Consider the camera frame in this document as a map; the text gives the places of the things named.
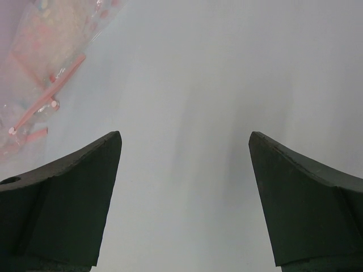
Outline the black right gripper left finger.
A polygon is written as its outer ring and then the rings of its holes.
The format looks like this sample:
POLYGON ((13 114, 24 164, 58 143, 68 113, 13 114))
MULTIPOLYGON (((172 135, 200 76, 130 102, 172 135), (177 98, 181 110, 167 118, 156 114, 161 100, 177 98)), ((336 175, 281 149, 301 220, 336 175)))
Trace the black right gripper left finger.
POLYGON ((90 271, 121 155, 112 131, 86 147, 1 182, 2 271, 90 271))

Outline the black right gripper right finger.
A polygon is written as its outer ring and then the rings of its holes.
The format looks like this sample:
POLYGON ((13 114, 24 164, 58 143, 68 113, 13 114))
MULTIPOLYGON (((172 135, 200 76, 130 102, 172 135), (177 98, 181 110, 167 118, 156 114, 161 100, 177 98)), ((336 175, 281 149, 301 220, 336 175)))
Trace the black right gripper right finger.
POLYGON ((362 266, 362 179, 257 131, 248 146, 276 266, 362 266))

